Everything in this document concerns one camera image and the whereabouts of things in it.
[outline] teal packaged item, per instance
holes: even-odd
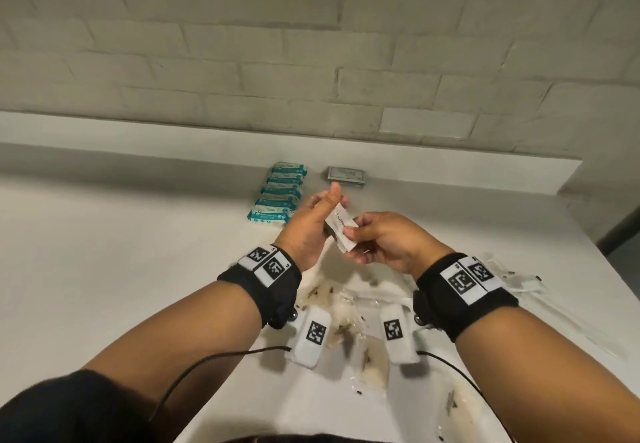
[[[307,175],[307,168],[298,163],[286,163],[284,161],[277,162],[271,171],[274,173],[297,173],[302,176]]]
[[[276,183],[274,181],[268,181],[260,193],[269,193],[273,195],[292,195],[298,200],[302,198],[302,192],[300,186],[293,183]]]
[[[292,195],[274,195],[264,193],[255,201],[256,205],[267,205],[272,207],[285,207],[296,210],[298,206],[298,198]]]
[[[294,185],[302,185],[305,177],[299,173],[277,173],[272,172],[267,182],[275,181],[277,183],[293,183]]]
[[[285,207],[254,205],[246,218],[252,222],[264,224],[286,224],[292,214],[291,209]]]

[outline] gray wall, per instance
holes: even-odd
[[[597,239],[640,199],[639,43],[640,0],[0,0],[0,108],[576,156]]]
[[[640,234],[613,251],[607,260],[640,299]]]

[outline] forearm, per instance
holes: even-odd
[[[258,308],[246,291],[214,282],[132,328],[84,368],[156,404],[188,366],[213,353],[247,350],[261,327]],[[163,440],[182,431],[240,359],[213,360],[187,376],[163,409]]]
[[[640,441],[635,395],[529,312],[495,310],[469,326],[456,347],[519,443]]]

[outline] black wrist strap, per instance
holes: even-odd
[[[219,280],[241,286],[255,302],[262,326],[277,318],[284,326],[293,309],[302,273],[292,258],[276,246],[259,246],[218,276]]]
[[[480,318],[500,307],[517,307],[518,299],[476,257],[451,253],[418,279],[424,293],[416,314],[446,332],[452,342]]]

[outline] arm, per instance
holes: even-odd
[[[324,219],[342,200],[340,185],[308,199],[274,245],[311,268],[322,252]],[[136,394],[145,409],[158,403],[188,366],[214,353],[248,350],[262,329],[252,297],[239,285],[217,281],[173,303],[132,328],[100,352],[84,369],[103,374]],[[212,360],[180,383],[154,420],[156,435],[172,441],[213,396],[241,357]]]
[[[365,213],[347,256],[383,262],[418,280],[454,252],[411,220]],[[603,366],[526,310],[502,307],[458,336],[456,348],[519,443],[640,442],[640,400]]]

